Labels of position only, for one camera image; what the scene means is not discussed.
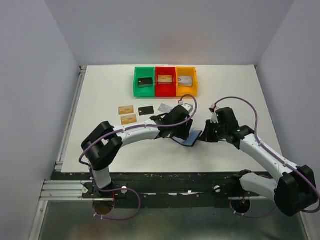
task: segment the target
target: white table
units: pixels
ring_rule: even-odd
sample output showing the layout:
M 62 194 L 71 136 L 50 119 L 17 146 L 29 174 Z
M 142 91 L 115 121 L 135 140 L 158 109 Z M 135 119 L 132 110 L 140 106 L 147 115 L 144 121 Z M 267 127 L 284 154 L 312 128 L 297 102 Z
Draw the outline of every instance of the white table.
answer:
M 161 114 L 161 103 L 176 106 L 178 98 L 134 98 L 133 78 L 139 65 L 88 66 L 78 99 L 73 125 L 62 155 L 63 173 L 87 173 L 88 167 L 79 164 L 83 140 L 104 121 L 121 125 L 119 106 L 134 105 L 138 122 L 151 115 L 139 116 L 138 108 L 153 106 Z M 193 127 L 203 130 L 211 118 L 209 107 L 216 100 L 242 97 L 251 102 L 259 115 L 258 134 L 273 149 L 281 153 L 274 126 L 253 65 L 195 66 L 198 79 L 198 111 Z M 193 104 L 192 99 L 185 102 Z M 225 100 L 218 107 L 231 107 L 240 125 L 254 127 L 254 113 L 239 100 Z M 120 149 L 110 165 L 111 172 L 238 172 L 244 169 L 264 171 L 250 156 L 226 142 L 197 142 L 183 147 L 171 139 L 145 140 Z

